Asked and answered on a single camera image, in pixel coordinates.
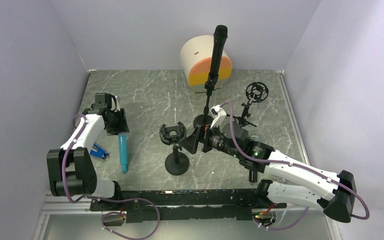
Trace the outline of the cyan blue microphone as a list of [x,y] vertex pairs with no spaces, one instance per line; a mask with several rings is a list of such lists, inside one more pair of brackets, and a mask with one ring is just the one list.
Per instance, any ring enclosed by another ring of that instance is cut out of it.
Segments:
[[119,163],[123,174],[128,172],[128,150],[127,150],[127,134],[120,133],[118,135]]

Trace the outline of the black round-base shock-mount stand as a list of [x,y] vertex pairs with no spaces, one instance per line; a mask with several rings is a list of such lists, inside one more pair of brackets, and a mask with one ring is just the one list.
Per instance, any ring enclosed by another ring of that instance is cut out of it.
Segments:
[[189,158],[181,152],[182,146],[180,142],[187,136],[187,130],[182,122],[177,125],[167,126],[162,124],[159,129],[159,137],[163,144],[172,146],[170,153],[164,162],[166,171],[173,176],[183,175],[190,166]]

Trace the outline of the black round-base clip stand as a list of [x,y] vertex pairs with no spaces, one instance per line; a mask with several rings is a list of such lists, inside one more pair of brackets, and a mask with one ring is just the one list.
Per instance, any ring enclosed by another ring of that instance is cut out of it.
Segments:
[[198,125],[207,125],[213,121],[212,118],[209,116],[209,111],[210,111],[209,104],[210,104],[210,98],[213,94],[218,78],[219,78],[218,74],[217,75],[214,75],[211,73],[208,74],[208,79],[204,84],[204,88],[206,89],[206,103],[203,109],[203,114],[198,115],[194,119],[193,127],[196,127]]

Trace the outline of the silver mesh black microphone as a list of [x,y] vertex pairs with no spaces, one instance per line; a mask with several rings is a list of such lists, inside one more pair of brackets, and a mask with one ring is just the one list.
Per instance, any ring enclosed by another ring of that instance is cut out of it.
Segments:
[[258,180],[258,168],[253,166],[249,169],[248,181],[250,183],[256,183]]

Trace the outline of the black tripod shock-mount stand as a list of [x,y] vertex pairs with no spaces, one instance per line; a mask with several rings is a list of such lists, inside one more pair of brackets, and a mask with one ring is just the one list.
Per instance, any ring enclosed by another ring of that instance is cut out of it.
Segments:
[[234,116],[233,118],[241,127],[246,127],[248,125],[257,127],[257,125],[247,120],[247,118],[251,116],[250,107],[254,103],[261,103],[265,101],[269,96],[269,88],[265,83],[255,81],[246,87],[245,96],[247,98],[247,102],[241,104],[243,107],[241,115]]

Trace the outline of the tall black microphone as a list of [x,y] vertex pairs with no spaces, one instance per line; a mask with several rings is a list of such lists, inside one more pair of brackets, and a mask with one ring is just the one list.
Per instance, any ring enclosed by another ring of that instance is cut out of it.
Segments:
[[219,69],[222,61],[224,45],[228,38],[228,27],[217,25],[213,34],[213,49],[209,69],[209,79],[215,83],[219,76]]

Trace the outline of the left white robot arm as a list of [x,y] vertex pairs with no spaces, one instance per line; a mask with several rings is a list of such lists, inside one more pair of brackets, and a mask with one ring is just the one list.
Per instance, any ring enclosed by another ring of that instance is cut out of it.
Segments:
[[118,137],[129,133],[125,110],[117,96],[100,92],[74,120],[79,124],[70,138],[46,155],[51,194],[71,203],[75,203],[73,196],[101,198],[110,210],[117,210],[123,203],[120,187],[116,181],[97,177],[90,153],[102,131]]

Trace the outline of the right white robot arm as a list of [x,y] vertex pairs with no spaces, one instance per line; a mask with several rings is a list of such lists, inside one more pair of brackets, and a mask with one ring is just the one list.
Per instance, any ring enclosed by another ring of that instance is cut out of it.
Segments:
[[190,136],[180,141],[189,153],[198,145],[205,152],[217,150],[239,160],[250,173],[270,174],[293,184],[262,180],[255,193],[255,202],[266,208],[271,204],[289,203],[322,210],[329,218],[349,223],[358,198],[354,175],[346,170],[339,173],[322,170],[298,160],[265,143],[250,138],[246,129],[236,122],[222,130],[209,125],[197,125]]

